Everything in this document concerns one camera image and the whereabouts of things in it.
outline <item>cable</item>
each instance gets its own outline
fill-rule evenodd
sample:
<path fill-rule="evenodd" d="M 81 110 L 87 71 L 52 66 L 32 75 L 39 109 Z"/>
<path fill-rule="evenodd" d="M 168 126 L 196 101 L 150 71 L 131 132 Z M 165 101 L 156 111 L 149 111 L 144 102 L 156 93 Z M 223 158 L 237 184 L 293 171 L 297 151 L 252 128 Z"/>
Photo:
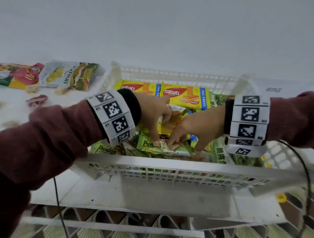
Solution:
<path fill-rule="evenodd" d="M 63 221 L 63 217 L 62 217 L 62 214 L 61 214 L 61 208 L 60 208 L 59 197 L 58 197 L 58 189 L 57 189 L 56 177 L 53 177 L 53 182 L 55 183 L 56 199 L 57 199 L 57 205 L 58 205 L 58 210 L 59 210 L 59 215 L 60 215 L 61 223 L 62 223 L 64 232 L 65 232 L 66 238 L 69 238 L 68 232 L 67 232 L 67 229 L 65 228 L 64 221 Z"/>
<path fill-rule="evenodd" d="M 312 196 L 312 192 L 311 192 L 311 178 L 310 178 L 310 174 L 309 171 L 305 165 L 304 160 L 301 158 L 301 156 L 299 155 L 298 152 L 295 151 L 295 149 L 293 149 L 290 145 L 288 145 L 286 142 L 283 142 L 281 140 L 279 140 L 278 142 L 286 145 L 287 147 L 289 147 L 295 154 L 296 156 L 299 158 L 299 160 L 301 161 L 304 171 L 305 171 L 305 175 L 306 175 L 306 179 L 307 179 L 307 198 L 306 198 L 306 207 L 305 207 L 305 215 L 303 216 L 303 224 L 302 227 L 299 231 L 299 235 L 297 236 L 297 238 L 301 238 L 303 235 L 303 232 L 306 228 L 306 224 L 305 224 L 305 219 L 309 218 L 309 213 L 310 213 L 310 208 L 311 208 L 311 196 Z"/>

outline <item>sleeve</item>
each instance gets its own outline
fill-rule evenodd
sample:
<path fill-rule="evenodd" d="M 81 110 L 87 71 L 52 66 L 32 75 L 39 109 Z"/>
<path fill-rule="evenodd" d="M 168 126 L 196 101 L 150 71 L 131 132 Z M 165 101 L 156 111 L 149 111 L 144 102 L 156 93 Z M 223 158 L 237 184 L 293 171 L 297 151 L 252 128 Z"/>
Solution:
<path fill-rule="evenodd" d="M 226 101 L 226 134 L 230 133 L 234 101 Z M 314 148 L 314 92 L 304 92 L 294 98 L 271 98 L 268 141 L 284 140 L 300 148 Z"/>
<path fill-rule="evenodd" d="M 118 91 L 127 102 L 134 122 L 141 109 L 128 89 Z M 37 109 L 29 122 L 0 132 L 0 228 L 13 232 L 30 200 L 30 190 L 68 169 L 76 158 L 87 157 L 87 147 L 106 138 L 86 100 L 62 109 Z"/>

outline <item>fingernail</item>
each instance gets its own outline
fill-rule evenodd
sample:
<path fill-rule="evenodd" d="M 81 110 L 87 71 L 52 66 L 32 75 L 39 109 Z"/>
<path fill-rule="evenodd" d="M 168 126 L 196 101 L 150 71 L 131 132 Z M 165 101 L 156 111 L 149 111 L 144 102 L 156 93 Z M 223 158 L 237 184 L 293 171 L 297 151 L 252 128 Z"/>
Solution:
<path fill-rule="evenodd" d="M 154 141 L 153 144 L 154 146 L 160 146 L 160 140 Z"/>

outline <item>hand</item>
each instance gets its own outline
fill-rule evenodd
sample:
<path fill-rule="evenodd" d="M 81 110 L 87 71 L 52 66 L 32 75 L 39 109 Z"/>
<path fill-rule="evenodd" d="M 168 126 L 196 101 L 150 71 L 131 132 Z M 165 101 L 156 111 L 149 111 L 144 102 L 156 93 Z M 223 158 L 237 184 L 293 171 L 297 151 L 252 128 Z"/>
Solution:
<path fill-rule="evenodd" d="M 187 134 L 196 135 L 196 151 L 202 151 L 214 139 L 224 135 L 225 105 L 185 116 L 172 131 L 168 146 L 186 140 Z"/>
<path fill-rule="evenodd" d="M 157 131 L 157 120 L 163 116 L 162 123 L 169 121 L 172 110 L 169 107 L 169 96 L 156 97 L 144 93 L 134 93 L 142 111 L 141 123 L 149 131 L 150 138 L 155 146 L 160 145 L 159 134 Z"/>

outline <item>white wall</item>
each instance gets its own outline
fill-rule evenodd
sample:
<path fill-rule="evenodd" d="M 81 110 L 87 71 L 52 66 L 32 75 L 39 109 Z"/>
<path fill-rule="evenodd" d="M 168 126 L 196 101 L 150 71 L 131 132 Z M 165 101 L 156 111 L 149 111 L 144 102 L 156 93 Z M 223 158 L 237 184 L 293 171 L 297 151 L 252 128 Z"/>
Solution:
<path fill-rule="evenodd" d="M 313 0 L 2 0 L 0 62 L 313 80 Z"/>

